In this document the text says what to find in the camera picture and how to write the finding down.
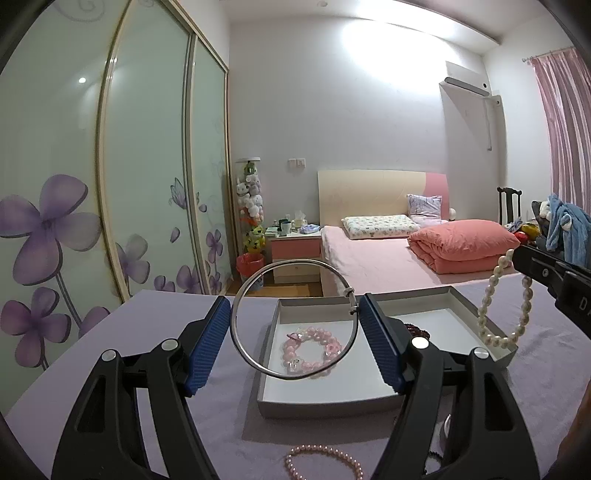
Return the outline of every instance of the pearl necklace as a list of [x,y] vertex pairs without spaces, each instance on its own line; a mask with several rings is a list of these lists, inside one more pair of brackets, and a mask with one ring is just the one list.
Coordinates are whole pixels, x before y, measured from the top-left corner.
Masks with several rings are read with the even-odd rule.
[[513,252],[513,249],[507,250],[505,255],[499,257],[498,265],[495,267],[492,276],[489,278],[489,285],[486,288],[484,298],[482,299],[482,307],[478,309],[478,326],[480,327],[478,334],[483,339],[485,345],[509,348],[509,345],[514,345],[519,341],[519,337],[525,333],[525,326],[530,322],[531,299],[534,296],[534,291],[531,289],[531,278],[524,276],[521,280],[521,285],[523,285],[524,288],[523,304],[521,305],[519,325],[515,331],[508,337],[501,337],[499,335],[488,333],[485,328],[486,312],[492,303],[495,287],[499,284],[499,279],[503,276],[503,270],[511,264]]
[[326,445],[300,445],[299,447],[293,447],[290,450],[285,457],[285,469],[292,480],[306,480],[303,475],[298,473],[293,464],[294,457],[301,453],[321,453],[323,455],[334,457],[353,470],[355,480],[363,480],[363,469],[357,460],[338,448],[327,447]]

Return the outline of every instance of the pink duvet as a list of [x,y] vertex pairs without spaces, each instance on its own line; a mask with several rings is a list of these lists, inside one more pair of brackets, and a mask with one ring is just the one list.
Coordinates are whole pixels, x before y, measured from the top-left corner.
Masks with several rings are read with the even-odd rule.
[[519,240],[489,220],[459,220],[432,226],[408,237],[411,250],[438,274],[495,268],[499,257]]

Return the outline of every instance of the air conditioner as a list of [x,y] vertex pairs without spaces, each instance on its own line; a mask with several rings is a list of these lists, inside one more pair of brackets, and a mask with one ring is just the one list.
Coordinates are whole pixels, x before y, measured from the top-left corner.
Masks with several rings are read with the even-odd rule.
[[446,67],[447,76],[440,85],[453,85],[482,97],[488,97],[491,94],[491,87],[485,76],[450,61],[446,62]]

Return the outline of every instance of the clothing pile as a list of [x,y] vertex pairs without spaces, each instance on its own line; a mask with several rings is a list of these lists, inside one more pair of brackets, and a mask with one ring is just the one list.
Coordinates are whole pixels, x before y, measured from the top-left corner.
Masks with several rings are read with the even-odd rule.
[[541,235],[536,246],[565,262],[591,269],[591,218],[580,207],[553,193],[546,202],[532,202]]

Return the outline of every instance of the purple tablecloth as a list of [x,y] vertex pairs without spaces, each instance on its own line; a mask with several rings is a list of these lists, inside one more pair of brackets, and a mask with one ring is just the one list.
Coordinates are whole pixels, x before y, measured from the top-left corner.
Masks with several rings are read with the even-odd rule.
[[[484,285],[464,284],[458,289],[479,304]],[[489,317],[509,333],[518,322],[521,290],[520,275],[503,278],[489,308]],[[545,473],[589,380],[591,342],[554,308],[542,286],[534,285],[534,291],[532,321],[507,379],[530,430],[540,471]],[[52,364],[7,415],[12,431],[41,470],[49,476],[67,416],[101,352],[108,348],[121,355],[149,351],[163,339],[177,337],[188,322],[202,318],[214,299],[143,290]],[[255,297],[241,304],[240,334],[249,351],[260,350],[275,305],[276,299]],[[287,480],[282,457],[292,445],[301,443],[337,446],[359,460],[366,473],[374,471],[396,412],[328,420],[266,420],[256,406],[254,376],[228,334],[207,385],[188,402],[222,479]],[[450,400],[442,401],[434,438],[439,436]],[[141,392],[139,404],[150,466],[165,475],[147,393]],[[433,447],[440,451],[437,440]],[[298,458],[298,468],[309,478],[352,478],[343,465],[318,456]]]

